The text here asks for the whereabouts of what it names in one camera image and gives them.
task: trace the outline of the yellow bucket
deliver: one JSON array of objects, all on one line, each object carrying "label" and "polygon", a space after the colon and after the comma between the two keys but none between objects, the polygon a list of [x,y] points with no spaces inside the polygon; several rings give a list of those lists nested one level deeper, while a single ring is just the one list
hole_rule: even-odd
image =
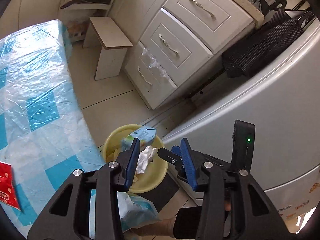
[{"label": "yellow bucket", "polygon": [[[114,156],[114,151],[121,147],[121,139],[127,137],[130,133],[140,128],[141,125],[138,124],[128,124],[115,129],[109,137],[106,139],[103,150],[102,156],[104,160],[109,163],[111,161],[115,161],[117,158]],[[156,135],[153,143],[153,148],[161,148],[164,147],[163,142]],[[168,163],[163,159],[160,159],[158,154],[156,154],[153,158],[153,162],[149,163],[146,172],[143,174],[136,175],[138,181],[136,181],[129,189],[129,192],[132,193],[143,193],[154,189],[158,186],[164,176],[167,173]]]}]

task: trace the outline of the white tissue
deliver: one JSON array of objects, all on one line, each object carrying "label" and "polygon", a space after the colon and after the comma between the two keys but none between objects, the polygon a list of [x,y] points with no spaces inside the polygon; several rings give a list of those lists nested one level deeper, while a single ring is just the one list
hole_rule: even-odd
[{"label": "white tissue", "polygon": [[153,155],[156,153],[158,148],[152,148],[152,146],[147,146],[142,152],[140,152],[138,164],[136,168],[136,174],[144,173],[153,160]]}]

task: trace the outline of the checkered blue mattress cover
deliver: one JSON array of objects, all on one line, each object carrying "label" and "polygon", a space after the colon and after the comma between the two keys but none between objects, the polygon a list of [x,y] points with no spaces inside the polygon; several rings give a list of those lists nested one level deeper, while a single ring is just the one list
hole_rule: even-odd
[{"label": "checkered blue mattress cover", "polygon": [[0,161],[12,165],[21,211],[1,205],[25,237],[74,169],[104,164],[73,91],[71,49],[59,20],[0,40]]}]

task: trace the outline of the plastic wrap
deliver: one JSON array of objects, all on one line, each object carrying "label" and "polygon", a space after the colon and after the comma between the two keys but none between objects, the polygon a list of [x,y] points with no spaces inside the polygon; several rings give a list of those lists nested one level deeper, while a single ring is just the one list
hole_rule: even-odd
[{"label": "plastic wrap", "polygon": [[[140,228],[159,221],[154,204],[133,193],[117,192],[122,231]],[[95,206],[90,204],[90,238],[95,239]]]},{"label": "plastic wrap", "polygon": [[25,237],[74,169],[88,172],[105,164],[73,91],[71,49],[59,20],[0,40],[0,161],[12,165],[21,211],[1,205]]},{"label": "plastic wrap", "polygon": [[169,75],[167,74],[165,69],[161,67],[159,62],[155,59],[155,57],[150,53],[150,51],[147,48],[143,49],[141,55],[150,58],[150,64],[148,65],[148,68],[157,68],[160,72],[160,76],[169,79]]}]

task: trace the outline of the black gripper frame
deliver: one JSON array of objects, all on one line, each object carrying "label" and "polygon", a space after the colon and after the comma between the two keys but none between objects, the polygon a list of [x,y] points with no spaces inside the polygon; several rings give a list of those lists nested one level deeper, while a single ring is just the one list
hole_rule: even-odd
[{"label": "black gripper frame", "polygon": [[[253,124],[235,121],[231,163],[192,150],[188,140],[183,138],[196,170],[198,191],[204,191],[196,239],[224,239],[226,199],[231,202],[231,229],[225,239],[287,240],[294,237],[268,196],[250,174],[254,137]],[[181,160],[178,148],[174,149],[175,153],[161,148],[158,151],[159,157],[166,161],[173,159],[175,165],[178,158]],[[206,168],[205,162],[211,162],[213,166]],[[176,164],[178,174],[183,173],[182,166],[182,160]]]},{"label": "black gripper frame", "polygon": [[123,240],[117,191],[132,185],[140,153],[135,138],[130,150],[97,171],[75,170],[49,200],[28,233],[28,240],[90,240],[89,207],[96,189],[96,240]]}]

